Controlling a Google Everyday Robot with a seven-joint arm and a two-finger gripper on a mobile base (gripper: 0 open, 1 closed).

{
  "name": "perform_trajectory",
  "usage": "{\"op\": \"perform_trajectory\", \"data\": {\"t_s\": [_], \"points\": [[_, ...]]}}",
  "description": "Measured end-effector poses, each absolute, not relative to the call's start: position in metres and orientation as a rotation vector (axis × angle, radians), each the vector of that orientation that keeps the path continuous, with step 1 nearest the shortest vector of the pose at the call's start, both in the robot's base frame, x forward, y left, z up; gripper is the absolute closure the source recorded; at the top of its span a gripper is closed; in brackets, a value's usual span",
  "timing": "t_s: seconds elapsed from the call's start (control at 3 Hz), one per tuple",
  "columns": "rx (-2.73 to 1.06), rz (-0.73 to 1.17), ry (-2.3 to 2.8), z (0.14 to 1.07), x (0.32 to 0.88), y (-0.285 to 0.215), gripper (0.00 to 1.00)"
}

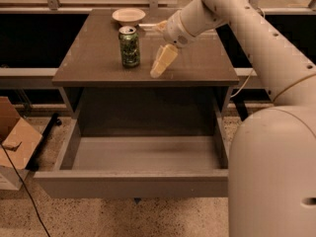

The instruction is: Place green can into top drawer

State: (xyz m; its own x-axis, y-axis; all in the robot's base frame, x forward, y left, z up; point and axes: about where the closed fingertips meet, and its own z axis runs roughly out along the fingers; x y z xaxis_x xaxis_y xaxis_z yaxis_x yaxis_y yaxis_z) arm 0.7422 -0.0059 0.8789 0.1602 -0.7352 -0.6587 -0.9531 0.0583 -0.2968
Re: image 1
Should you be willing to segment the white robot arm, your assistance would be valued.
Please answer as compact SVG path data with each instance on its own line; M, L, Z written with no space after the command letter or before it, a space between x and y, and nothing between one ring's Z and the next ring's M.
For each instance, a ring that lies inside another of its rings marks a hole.
M229 25L273 106L238 127L229 152L230 237L316 237L316 67L249 0L193 0L160 23L159 77L179 48Z

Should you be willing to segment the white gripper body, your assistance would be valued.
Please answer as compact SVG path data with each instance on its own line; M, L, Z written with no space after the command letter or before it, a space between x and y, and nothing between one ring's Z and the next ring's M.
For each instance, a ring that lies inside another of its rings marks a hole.
M185 29L181 21L180 11L177 11L167 20L163 31L163 38L166 42L173 44L177 48L184 48L196 39Z

